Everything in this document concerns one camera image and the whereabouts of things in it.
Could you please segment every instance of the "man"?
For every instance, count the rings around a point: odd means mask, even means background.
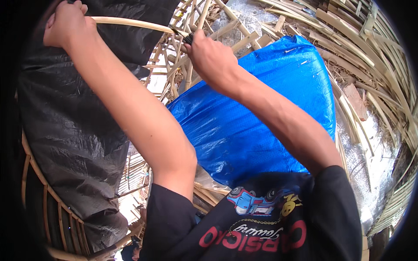
[[[139,253],[141,247],[139,247],[139,239],[136,236],[131,237],[132,243],[122,249],[120,255],[123,261],[137,261],[139,259]]]
[[[144,223],[147,223],[147,209],[141,208],[139,210],[141,219],[144,221]],[[122,256],[123,261],[137,261],[139,259],[139,253],[142,249],[142,247],[139,246],[139,238],[136,236],[131,236],[132,243],[122,249],[120,252],[120,255]]]
[[[80,1],[60,3],[44,43],[67,51],[153,169],[141,259],[360,260],[359,214],[331,137],[240,67],[230,47],[201,30],[186,45],[194,69],[215,91],[252,111],[310,175],[259,173],[239,181],[197,224],[193,146],[170,112],[106,46],[93,19],[83,16],[86,10]]]

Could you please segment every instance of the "blue tarp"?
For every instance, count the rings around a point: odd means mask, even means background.
[[[331,83],[311,43],[285,36],[238,63],[306,111],[334,139]],[[307,172],[254,114],[204,81],[167,107],[195,147],[198,163],[221,184],[234,187],[234,181],[261,172]]]

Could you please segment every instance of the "yellow emoji print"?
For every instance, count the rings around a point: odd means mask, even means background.
[[[289,215],[290,212],[292,212],[293,209],[295,209],[296,206],[301,206],[302,205],[302,203],[298,203],[298,204],[295,203],[296,200],[298,200],[299,202],[301,202],[301,200],[299,199],[298,195],[296,195],[294,197],[293,197],[293,195],[294,194],[290,194],[290,195],[287,195],[287,196],[283,197],[283,198],[287,198],[286,202],[283,205],[282,212],[281,212],[283,217]]]

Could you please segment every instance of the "fist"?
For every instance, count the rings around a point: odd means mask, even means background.
[[[193,68],[202,79],[215,91],[229,95],[233,86],[225,84],[237,69],[238,60],[232,49],[221,42],[207,38],[203,30],[197,30],[193,35],[193,43],[184,44],[187,55],[193,63]]]
[[[66,0],[59,3],[45,26],[43,43],[45,46],[60,47],[67,50],[74,38],[97,32],[96,22],[89,16],[87,5],[81,1],[69,4]]]

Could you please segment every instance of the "black plastic sheet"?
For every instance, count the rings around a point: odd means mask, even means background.
[[[84,0],[90,16],[115,16],[168,25],[179,0]],[[138,78],[162,32],[98,25],[116,56]],[[23,129],[43,174],[83,220],[93,252],[127,233],[115,196],[129,141],[63,49],[42,44],[37,30],[22,60],[18,102]]]

